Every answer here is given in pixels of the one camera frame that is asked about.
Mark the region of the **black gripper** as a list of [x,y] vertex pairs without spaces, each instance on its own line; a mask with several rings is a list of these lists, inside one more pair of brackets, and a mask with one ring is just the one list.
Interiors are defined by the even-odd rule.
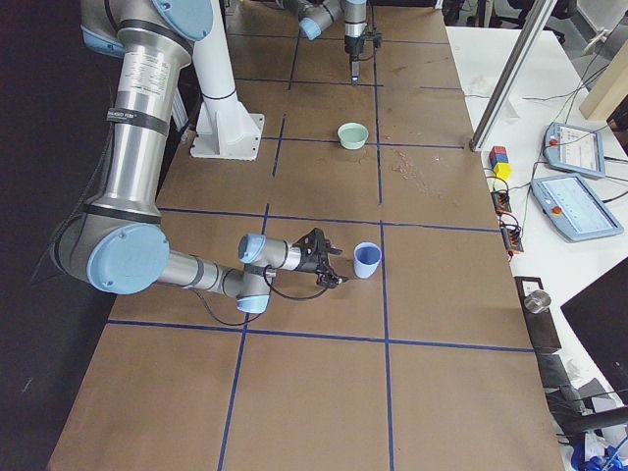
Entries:
[[344,51],[349,57],[350,83],[357,85],[360,76],[360,55],[364,49],[364,43],[372,41],[375,49],[382,45],[382,34],[373,27],[366,24],[345,24],[344,25]]
[[295,271],[317,274],[318,286],[337,288],[348,281],[348,277],[332,273],[329,254],[341,255],[342,250],[334,247],[321,229],[314,228],[295,242],[292,247],[298,248],[300,253]]

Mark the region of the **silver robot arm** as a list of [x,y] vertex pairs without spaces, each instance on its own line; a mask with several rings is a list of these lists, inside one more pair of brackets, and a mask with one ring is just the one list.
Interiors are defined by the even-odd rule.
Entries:
[[360,64],[368,61],[362,58],[366,42],[371,42],[373,52],[382,45],[382,34],[373,21],[367,20],[367,2],[364,0],[325,0],[314,3],[306,0],[277,1],[283,10],[298,19],[300,31],[314,40],[336,22],[343,21],[343,47],[347,55],[350,83],[357,85],[360,80]]
[[195,68],[201,100],[196,144],[202,158],[252,160],[264,119],[239,101],[219,4],[215,1],[84,1],[85,45],[123,64],[103,182],[61,230],[52,255],[67,274],[95,288],[132,294],[161,283],[216,292],[245,313],[264,312],[280,270],[313,273],[321,289],[343,276],[320,230],[295,242],[245,235],[239,268],[174,250],[155,204],[181,70]]

